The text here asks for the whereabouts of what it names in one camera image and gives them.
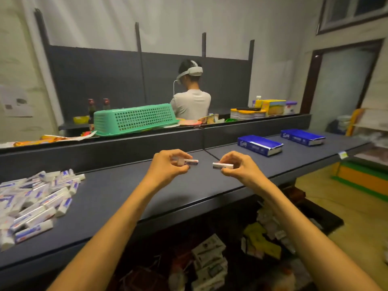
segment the forearm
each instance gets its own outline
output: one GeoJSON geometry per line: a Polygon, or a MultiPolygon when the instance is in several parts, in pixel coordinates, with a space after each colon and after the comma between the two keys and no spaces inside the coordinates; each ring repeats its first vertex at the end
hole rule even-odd
{"type": "Polygon", "coordinates": [[[311,223],[271,182],[264,199],[320,290],[381,290],[336,244],[311,223]]]}
{"type": "Polygon", "coordinates": [[[142,181],[48,290],[105,290],[137,221],[155,191],[156,188],[142,181]]]}

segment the white vr headset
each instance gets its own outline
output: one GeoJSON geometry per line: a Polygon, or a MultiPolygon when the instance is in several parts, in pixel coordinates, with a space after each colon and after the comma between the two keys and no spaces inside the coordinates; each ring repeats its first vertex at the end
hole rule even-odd
{"type": "Polygon", "coordinates": [[[189,74],[191,76],[201,76],[202,75],[203,69],[200,66],[198,66],[198,64],[195,61],[191,60],[191,62],[194,64],[194,66],[189,68],[189,69],[187,69],[187,71],[184,71],[184,72],[182,72],[181,74],[179,74],[177,76],[178,84],[181,84],[179,79],[181,77],[183,77],[184,75],[186,75],[186,74],[189,74]]]}

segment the blue box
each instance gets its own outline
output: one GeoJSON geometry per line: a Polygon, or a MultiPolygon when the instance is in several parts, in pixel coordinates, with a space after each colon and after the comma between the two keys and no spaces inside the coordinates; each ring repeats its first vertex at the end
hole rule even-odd
{"type": "Polygon", "coordinates": [[[282,138],[297,142],[305,146],[315,146],[323,144],[326,137],[308,133],[298,129],[283,130],[280,136],[282,138]]]}
{"type": "Polygon", "coordinates": [[[238,138],[237,145],[267,157],[282,152],[283,146],[282,143],[254,135],[238,138]]]}

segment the brown door frame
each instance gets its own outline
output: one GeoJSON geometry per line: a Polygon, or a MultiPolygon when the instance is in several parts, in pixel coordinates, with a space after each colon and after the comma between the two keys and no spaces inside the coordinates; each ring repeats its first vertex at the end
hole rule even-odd
{"type": "Polygon", "coordinates": [[[311,56],[311,62],[310,62],[310,68],[308,70],[306,85],[305,85],[305,91],[303,92],[303,99],[300,106],[300,113],[302,114],[308,114],[311,110],[311,105],[313,103],[314,99],[314,93],[315,88],[317,87],[317,81],[319,76],[319,71],[321,69],[322,64],[322,56],[325,53],[332,52],[332,51],[338,51],[338,50],[344,50],[349,48],[356,48],[360,46],[370,46],[372,44],[377,45],[377,55],[374,61],[372,62],[371,69],[368,73],[368,75],[365,78],[364,86],[362,87],[362,91],[360,94],[360,97],[357,102],[357,108],[361,107],[362,101],[364,100],[366,91],[368,90],[369,83],[371,82],[372,74],[374,71],[374,68],[376,66],[377,60],[379,59],[381,47],[383,46],[384,39],[376,39],[376,40],[370,40],[360,43],[353,43],[353,44],[347,44],[332,48],[324,48],[324,49],[318,49],[314,50],[311,56]]]}

